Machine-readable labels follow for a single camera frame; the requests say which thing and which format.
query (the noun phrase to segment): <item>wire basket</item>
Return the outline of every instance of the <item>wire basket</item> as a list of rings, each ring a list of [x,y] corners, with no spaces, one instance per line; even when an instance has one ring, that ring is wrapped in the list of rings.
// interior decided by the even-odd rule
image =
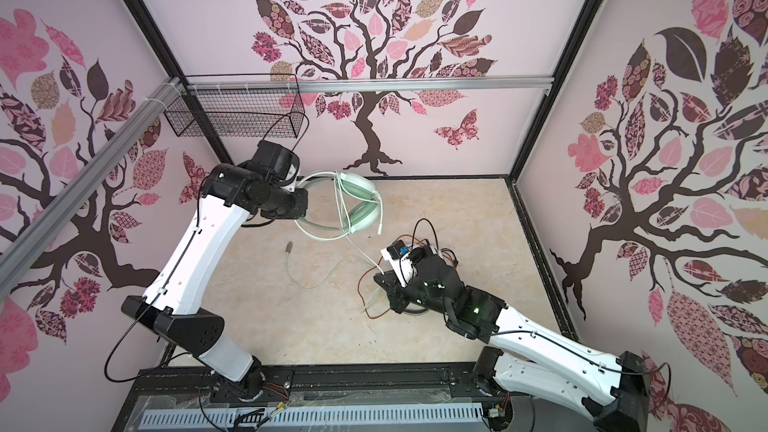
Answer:
[[[168,105],[165,118],[178,137],[204,135],[190,110],[199,107],[218,136],[262,137],[269,131],[269,137],[295,139],[304,113],[295,78],[293,74],[286,74],[284,86],[271,83],[265,88],[228,88],[225,84],[214,89],[188,86],[186,95]]]

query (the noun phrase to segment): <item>butterfly decal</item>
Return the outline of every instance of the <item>butterfly decal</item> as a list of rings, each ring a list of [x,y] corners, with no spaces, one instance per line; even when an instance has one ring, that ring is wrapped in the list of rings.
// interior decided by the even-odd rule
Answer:
[[[458,150],[464,139],[477,139],[478,128],[475,122],[478,120],[477,109],[468,113],[462,124],[456,129],[455,127],[438,127],[435,129],[435,133],[440,137],[448,139],[448,144],[454,146]]]
[[[184,152],[184,168],[187,169],[187,175],[190,180],[179,196],[179,204],[184,204],[190,200],[197,200],[197,194],[200,193],[200,186],[203,184],[203,179],[206,177],[206,171],[203,166],[196,166],[194,160]]]

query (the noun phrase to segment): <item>tree mural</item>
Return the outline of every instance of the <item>tree mural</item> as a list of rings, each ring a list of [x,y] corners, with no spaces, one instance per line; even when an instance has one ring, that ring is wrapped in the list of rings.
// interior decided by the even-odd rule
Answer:
[[[50,48],[35,36],[32,14],[16,9],[14,18],[15,24],[0,19],[0,68],[13,89],[19,75],[49,68],[42,59]],[[32,82],[31,102],[19,98],[21,91],[0,85],[0,106],[9,123],[3,136],[11,137],[0,139],[0,183],[6,191],[14,190],[11,195],[0,194],[0,221],[5,222],[0,236],[10,242],[95,156],[97,141],[114,135],[108,123],[127,120],[136,107],[129,80],[110,92],[98,61],[86,69],[80,49],[67,35],[51,26],[46,26],[46,32],[59,49],[61,62]],[[66,92],[60,93],[60,87]],[[79,132],[83,124],[87,131]],[[105,279],[112,288],[147,287],[158,276],[153,269],[120,264],[114,244],[129,244],[126,231],[140,226],[128,210],[151,206],[160,198],[150,192],[165,168],[166,150],[151,149],[159,135],[160,120],[155,120],[72,217],[75,234],[69,237],[63,232],[62,243],[33,264],[32,269],[47,269],[47,275],[20,282],[12,290],[38,289],[27,310],[35,310],[35,323],[43,333],[66,342],[66,320],[94,310]],[[138,191],[120,196],[132,189]]]
[[[746,372],[768,393],[768,341],[751,337],[768,335],[768,325],[744,308],[763,300],[768,284],[740,277],[738,266],[725,273],[707,262],[725,256],[768,267],[764,248],[754,253],[735,242],[745,235],[768,239],[768,208],[754,203],[768,199],[768,167],[742,170],[745,160],[768,153],[768,56],[754,73],[750,53],[750,47],[760,57],[768,52],[766,10],[768,0],[694,0],[700,34],[680,26],[661,30],[655,35],[666,44],[664,60],[652,59],[643,41],[620,83],[609,76],[598,85],[597,111],[581,122],[585,133],[568,147],[585,172],[576,189],[584,191],[592,221],[586,245],[577,262],[551,252],[565,273],[566,299],[572,289],[586,320],[582,282],[604,246],[616,242],[616,260],[628,260],[630,280],[650,275],[648,308],[656,324],[664,320],[666,302],[672,329],[699,362],[733,389],[732,344]],[[696,246],[677,245],[681,239]],[[702,300],[732,304],[702,305],[682,292],[682,284]],[[674,420],[711,418],[672,400],[664,408]],[[716,418],[710,425],[727,429]]]
[[[264,61],[274,62],[273,80],[282,80],[281,73],[308,80],[484,76],[495,62],[457,60],[476,57],[492,40],[490,35],[469,35],[483,13],[470,10],[476,0],[420,0],[416,7],[412,0],[323,0],[326,4],[307,12],[308,1],[256,0],[259,15],[273,35],[255,34],[252,49]],[[312,6],[319,2],[312,0]],[[297,62],[279,60],[283,53],[291,53]],[[444,60],[444,53],[451,60]],[[397,91],[344,92],[302,94],[302,100],[305,105],[314,103],[318,116],[324,112],[337,120],[354,116],[367,150],[345,168],[369,164],[373,172],[385,176],[379,164],[402,161],[382,150],[370,115],[376,110],[399,114],[404,106],[427,114],[425,106],[446,106],[464,97],[457,90],[424,90],[417,96]],[[458,148],[477,135],[476,115],[467,118],[460,127],[441,127],[434,132]]]

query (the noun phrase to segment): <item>pink wall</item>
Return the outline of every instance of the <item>pink wall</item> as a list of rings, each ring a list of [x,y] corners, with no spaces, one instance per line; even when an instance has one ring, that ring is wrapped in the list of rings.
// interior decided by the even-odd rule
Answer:
[[[521,179],[582,339],[648,430],[764,430],[768,0],[608,0]]]
[[[3,0],[0,249],[164,78],[121,0]],[[199,186],[185,153],[205,169],[215,161],[205,141],[159,120],[0,305],[4,430],[111,427],[130,388],[102,375],[130,324],[120,305],[152,281],[194,213],[181,203],[186,185]],[[112,376],[151,366],[160,346],[131,332]]]
[[[381,0],[377,13],[368,4],[352,11],[363,0],[146,0],[186,73],[281,71],[302,80],[548,75],[583,1]],[[366,176],[505,174],[540,94],[401,92],[386,98],[398,112],[383,115],[384,94],[360,95],[360,108],[352,91],[305,94],[312,127],[299,148],[302,165],[356,163],[352,170]],[[339,109],[318,109],[318,100]],[[460,127],[473,110],[476,135]],[[236,160],[250,157],[256,142],[224,138]]]

